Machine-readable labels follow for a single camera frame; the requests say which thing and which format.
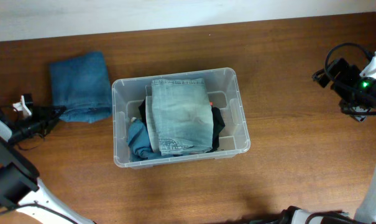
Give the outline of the dark blue jeans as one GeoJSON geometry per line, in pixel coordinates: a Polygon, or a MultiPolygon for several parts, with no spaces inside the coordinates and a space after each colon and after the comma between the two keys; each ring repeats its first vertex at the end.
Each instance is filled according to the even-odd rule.
{"type": "Polygon", "coordinates": [[[52,104],[64,106],[65,122],[95,123],[112,115],[111,84],[102,52],[49,65],[52,104]]]}

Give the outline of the small blue cloth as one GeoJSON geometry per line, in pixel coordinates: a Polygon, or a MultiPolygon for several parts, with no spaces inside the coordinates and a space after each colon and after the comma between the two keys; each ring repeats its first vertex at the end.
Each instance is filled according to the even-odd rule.
{"type": "Polygon", "coordinates": [[[127,145],[131,152],[131,161],[160,159],[162,156],[152,149],[149,134],[145,124],[138,118],[131,119],[128,129],[127,145]]]}

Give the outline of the black garment with red trim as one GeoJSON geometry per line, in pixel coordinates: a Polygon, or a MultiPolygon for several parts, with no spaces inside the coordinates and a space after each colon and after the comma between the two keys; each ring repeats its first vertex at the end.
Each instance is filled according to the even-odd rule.
{"type": "MultiPolygon", "coordinates": [[[[146,102],[145,100],[139,105],[138,107],[139,113],[141,115],[141,120],[145,126],[147,126],[146,122],[146,102]]],[[[221,111],[217,107],[212,107],[211,108],[212,114],[213,114],[213,148],[208,151],[210,152],[215,152],[219,148],[219,135],[221,131],[225,128],[225,122],[222,118],[221,111]]]]}

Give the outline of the light blue jeans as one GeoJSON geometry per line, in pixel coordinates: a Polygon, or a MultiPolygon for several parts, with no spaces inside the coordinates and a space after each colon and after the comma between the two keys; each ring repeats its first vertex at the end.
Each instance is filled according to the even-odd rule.
{"type": "Polygon", "coordinates": [[[146,122],[154,151],[174,156],[213,148],[213,114],[204,79],[156,79],[151,90],[146,122]]]}

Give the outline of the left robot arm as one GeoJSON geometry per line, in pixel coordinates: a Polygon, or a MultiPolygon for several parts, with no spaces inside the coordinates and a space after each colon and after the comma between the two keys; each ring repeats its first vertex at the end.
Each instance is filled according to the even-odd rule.
{"type": "Polygon", "coordinates": [[[0,216],[19,212],[40,223],[91,223],[51,193],[19,145],[34,136],[44,138],[65,107],[12,105],[9,109],[16,113],[15,119],[9,119],[0,106],[0,216]]]}

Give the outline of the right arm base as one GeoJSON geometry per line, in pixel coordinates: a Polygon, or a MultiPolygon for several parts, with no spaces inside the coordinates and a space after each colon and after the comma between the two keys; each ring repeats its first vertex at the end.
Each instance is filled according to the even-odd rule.
{"type": "Polygon", "coordinates": [[[299,207],[290,206],[273,218],[249,220],[248,224],[366,224],[374,221],[358,221],[342,211],[309,212],[299,207]]]}

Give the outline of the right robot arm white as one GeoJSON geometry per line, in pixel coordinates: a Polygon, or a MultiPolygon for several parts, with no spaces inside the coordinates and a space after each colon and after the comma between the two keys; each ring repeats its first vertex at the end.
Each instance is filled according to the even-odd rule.
{"type": "MultiPolygon", "coordinates": [[[[323,68],[315,72],[312,79],[323,88],[331,86],[341,99],[342,114],[357,122],[376,116],[376,51],[352,42],[339,44],[328,52],[323,68]],[[342,57],[330,62],[332,54],[343,47],[359,49],[368,64],[359,69],[342,57]]],[[[352,218],[336,212],[295,212],[293,223],[300,218],[304,223],[376,223],[376,161],[368,190],[352,218]]]]}

